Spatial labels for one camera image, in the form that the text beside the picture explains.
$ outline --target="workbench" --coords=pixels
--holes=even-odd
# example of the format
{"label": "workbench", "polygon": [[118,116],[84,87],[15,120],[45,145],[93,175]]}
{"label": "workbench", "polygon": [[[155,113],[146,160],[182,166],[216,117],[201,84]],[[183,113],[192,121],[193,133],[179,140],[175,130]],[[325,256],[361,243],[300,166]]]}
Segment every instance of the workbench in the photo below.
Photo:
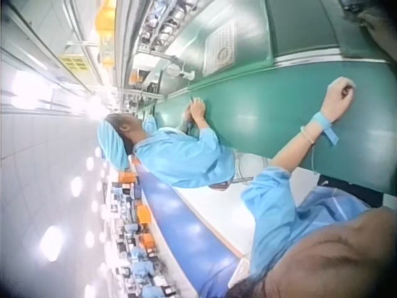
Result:
{"label": "workbench", "polygon": [[[206,39],[230,22],[236,26],[234,62],[204,74]],[[330,48],[343,59],[278,66],[287,54]],[[164,73],[166,100],[155,109],[159,127],[177,127],[190,97],[201,97],[223,145],[272,158],[319,111],[328,84],[345,76],[357,92],[334,124],[339,143],[332,147],[321,137],[314,164],[308,156],[302,167],[396,195],[396,71],[359,24],[344,17],[337,0],[216,0],[169,48],[178,49],[184,69],[196,78]],[[156,69],[165,66],[160,61]]]}

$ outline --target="sleeve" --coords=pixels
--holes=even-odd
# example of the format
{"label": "sleeve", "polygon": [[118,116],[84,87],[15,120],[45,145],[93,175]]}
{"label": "sleeve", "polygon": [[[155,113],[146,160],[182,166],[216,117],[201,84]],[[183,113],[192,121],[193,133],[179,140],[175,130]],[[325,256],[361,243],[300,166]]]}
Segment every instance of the sleeve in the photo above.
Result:
{"label": "sleeve", "polygon": [[174,151],[178,152],[179,163],[184,165],[185,172],[189,167],[194,175],[207,172],[221,155],[218,137],[210,128],[201,129],[197,141],[178,143]]}
{"label": "sleeve", "polygon": [[152,115],[148,115],[147,118],[142,122],[142,128],[147,133],[153,133],[157,131],[156,119]]}
{"label": "sleeve", "polygon": [[290,189],[291,174],[268,167],[243,192],[242,200],[256,221],[251,253],[251,273],[270,265],[288,243],[296,209]]}

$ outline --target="orange bin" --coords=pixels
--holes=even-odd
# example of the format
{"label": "orange bin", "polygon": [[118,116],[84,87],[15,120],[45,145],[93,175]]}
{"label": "orange bin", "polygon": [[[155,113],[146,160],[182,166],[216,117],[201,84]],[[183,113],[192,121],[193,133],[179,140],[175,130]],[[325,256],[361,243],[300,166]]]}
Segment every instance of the orange bin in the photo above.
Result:
{"label": "orange bin", "polygon": [[150,224],[150,210],[147,206],[141,205],[136,207],[136,214],[140,224]]}
{"label": "orange bin", "polygon": [[140,237],[140,242],[143,245],[143,247],[145,247],[146,249],[156,247],[156,245],[154,243],[154,238],[149,233],[142,234]]}
{"label": "orange bin", "polygon": [[132,172],[118,172],[119,183],[134,183],[136,180],[135,173]]}

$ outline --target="blue smock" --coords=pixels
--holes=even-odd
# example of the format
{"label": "blue smock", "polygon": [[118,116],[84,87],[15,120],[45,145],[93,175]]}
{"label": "blue smock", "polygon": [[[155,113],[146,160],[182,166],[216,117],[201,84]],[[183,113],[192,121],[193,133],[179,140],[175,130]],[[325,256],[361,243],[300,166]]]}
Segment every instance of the blue smock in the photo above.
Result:
{"label": "blue smock", "polygon": [[201,129],[198,139],[157,130],[149,116],[142,127],[149,137],[134,146],[140,162],[162,182],[181,188],[196,188],[229,181],[234,176],[234,152],[219,145],[210,129]]}
{"label": "blue smock", "polygon": [[314,188],[295,207],[291,174],[268,167],[244,190],[242,199],[256,221],[250,274],[260,274],[307,234],[338,222],[355,219],[369,208],[336,188]]}
{"label": "blue smock", "polygon": [[124,229],[129,234],[135,234],[135,232],[138,230],[138,224],[137,223],[128,223],[128,224],[124,225]]}
{"label": "blue smock", "polygon": [[142,288],[142,298],[163,298],[164,292],[160,287],[144,286]]}
{"label": "blue smock", "polygon": [[142,247],[139,246],[135,246],[132,250],[131,250],[131,256],[134,258],[146,258],[148,253],[146,252],[146,250]]}
{"label": "blue smock", "polygon": [[123,194],[123,189],[121,187],[114,187],[112,186],[112,189],[110,191],[112,194],[116,194],[118,196],[121,196]]}
{"label": "blue smock", "polygon": [[133,263],[131,264],[130,269],[134,276],[143,278],[149,273],[154,275],[154,266],[151,261],[140,261]]}

